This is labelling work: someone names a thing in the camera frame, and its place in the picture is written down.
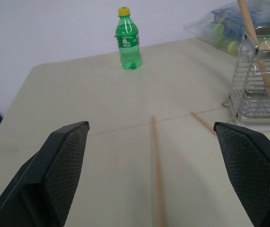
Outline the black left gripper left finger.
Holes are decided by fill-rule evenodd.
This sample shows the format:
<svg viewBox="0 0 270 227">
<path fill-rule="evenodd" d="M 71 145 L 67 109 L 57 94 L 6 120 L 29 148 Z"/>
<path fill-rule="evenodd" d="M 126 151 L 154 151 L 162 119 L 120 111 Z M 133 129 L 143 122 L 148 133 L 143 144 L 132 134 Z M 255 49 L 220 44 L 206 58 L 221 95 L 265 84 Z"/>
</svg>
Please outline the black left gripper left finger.
<svg viewBox="0 0 270 227">
<path fill-rule="evenodd" d="M 87 121 L 52 132 L 0 195 L 0 227 L 62 227 L 78 187 Z"/>
</svg>

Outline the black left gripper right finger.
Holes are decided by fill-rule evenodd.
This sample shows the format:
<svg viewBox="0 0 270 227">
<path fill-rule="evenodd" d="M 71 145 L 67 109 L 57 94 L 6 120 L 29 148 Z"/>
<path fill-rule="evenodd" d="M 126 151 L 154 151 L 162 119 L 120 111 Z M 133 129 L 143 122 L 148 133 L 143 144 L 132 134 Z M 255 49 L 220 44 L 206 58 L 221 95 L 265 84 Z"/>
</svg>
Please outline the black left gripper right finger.
<svg viewBox="0 0 270 227">
<path fill-rule="evenodd" d="M 216 122 L 229 181 L 255 227 L 270 227 L 270 140 L 245 127 Z"/>
</svg>

